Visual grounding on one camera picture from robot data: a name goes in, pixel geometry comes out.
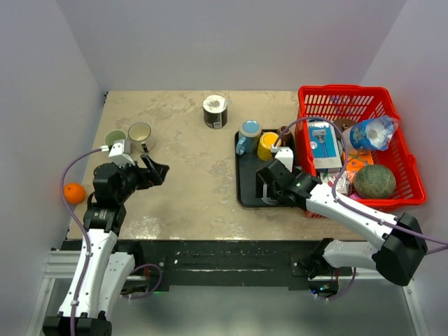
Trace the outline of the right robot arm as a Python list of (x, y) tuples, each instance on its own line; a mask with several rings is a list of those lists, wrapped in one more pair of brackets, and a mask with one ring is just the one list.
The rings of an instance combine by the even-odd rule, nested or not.
[(316, 176), (289, 171), (277, 159), (265, 162), (256, 174), (280, 202), (322, 215), (364, 238), (323, 239), (301, 262), (310, 278), (352, 267), (376, 270), (391, 283), (406, 286), (428, 251), (418, 220), (408, 213), (396, 217), (372, 209), (335, 192)]

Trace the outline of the green mug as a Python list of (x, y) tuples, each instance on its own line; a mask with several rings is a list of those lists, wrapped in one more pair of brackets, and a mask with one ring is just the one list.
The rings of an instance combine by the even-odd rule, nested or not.
[(106, 134), (104, 137), (104, 144), (109, 148), (117, 141), (126, 141), (127, 135), (121, 129), (114, 129)]

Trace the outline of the blue butterfly mug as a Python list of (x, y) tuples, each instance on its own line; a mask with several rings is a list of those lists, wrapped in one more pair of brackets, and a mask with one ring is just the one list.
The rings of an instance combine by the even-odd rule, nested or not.
[(256, 120), (247, 120), (239, 128), (238, 140), (235, 145), (235, 153), (243, 155), (254, 153), (258, 147), (262, 127)]

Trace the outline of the cream enamel mug black rim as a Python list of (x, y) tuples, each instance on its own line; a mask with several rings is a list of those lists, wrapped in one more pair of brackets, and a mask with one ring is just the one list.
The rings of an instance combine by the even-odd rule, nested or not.
[(145, 122), (136, 122), (127, 131), (132, 149), (139, 153), (149, 153), (155, 145), (151, 126)]

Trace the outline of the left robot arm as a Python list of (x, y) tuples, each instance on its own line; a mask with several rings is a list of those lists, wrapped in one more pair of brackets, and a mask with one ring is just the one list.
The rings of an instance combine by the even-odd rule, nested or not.
[(83, 240), (68, 293), (54, 316), (43, 322), (44, 335), (110, 335), (111, 312), (127, 277), (140, 273), (145, 258), (136, 251), (115, 251), (126, 216), (125, 202), (137, 190), (164, 183), (169, 166), (147, 154), (139, 167), (118, 155), (93, 172), (94, 191), (80, 228)]

